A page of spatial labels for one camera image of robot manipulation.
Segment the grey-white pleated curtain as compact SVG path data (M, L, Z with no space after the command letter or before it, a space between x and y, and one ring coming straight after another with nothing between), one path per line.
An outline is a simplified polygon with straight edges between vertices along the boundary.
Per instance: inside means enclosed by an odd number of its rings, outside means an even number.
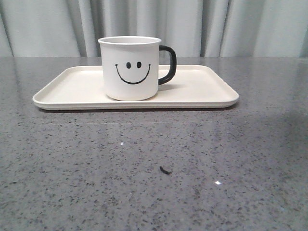
M178 57L307 57L305 0L3 0L2 57L97 57L150 36Z

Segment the small black debris scrap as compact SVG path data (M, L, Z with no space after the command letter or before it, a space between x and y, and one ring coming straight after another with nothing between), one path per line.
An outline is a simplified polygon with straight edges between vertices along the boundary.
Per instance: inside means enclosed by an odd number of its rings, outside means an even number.
M159 167L160 168L160 171L166 175L170 175L172 172L168 171L168 170L165 170L162 166Z

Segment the white smiley mug black handle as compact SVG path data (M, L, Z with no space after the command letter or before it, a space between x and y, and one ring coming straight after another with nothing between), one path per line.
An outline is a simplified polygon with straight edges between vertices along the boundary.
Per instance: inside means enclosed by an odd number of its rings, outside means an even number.
M177 70L175 51L161 39L145 36L115 36L98 39L101 49L105 94L115 100L139 101L156 95ZM159 77L159 53L169 53L170 68Z

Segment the cream rectangular plastic tray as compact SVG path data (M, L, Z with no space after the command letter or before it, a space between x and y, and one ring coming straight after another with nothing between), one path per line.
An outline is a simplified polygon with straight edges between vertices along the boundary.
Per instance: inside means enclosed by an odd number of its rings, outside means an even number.
M227 108L239 94L211 68L178 65L175 77L143 101L117 101L103 91L101 66L75 66L64 70L32 98L44 110L107 110L162 108Z

